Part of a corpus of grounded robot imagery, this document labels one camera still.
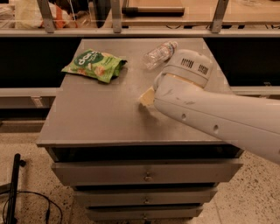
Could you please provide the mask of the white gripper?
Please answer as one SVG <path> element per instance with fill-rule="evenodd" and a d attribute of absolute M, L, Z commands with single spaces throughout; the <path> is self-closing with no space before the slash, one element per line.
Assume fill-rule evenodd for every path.
<path fill-rule="evenodd" d="M 208 83 L 213 68 L 213 62 L 205 55 L 192 50 L 177 50 L 169 62 L 164 66 L 162 74 L 174 74 L 194 82 L 204 88 Z M 154 102 L 155 90 L 149 87 L 139 97 L 143 106 L 150 106 Z"/>

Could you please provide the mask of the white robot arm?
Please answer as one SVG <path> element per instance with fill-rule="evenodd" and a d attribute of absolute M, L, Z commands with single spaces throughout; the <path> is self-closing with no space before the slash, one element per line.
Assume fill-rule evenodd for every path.
<path fill-rule="evenodd" d="M 210 136 L 280 164 L 280 102 L 205 90 L 211 60 L 176 51 L 139 101 Z"/>

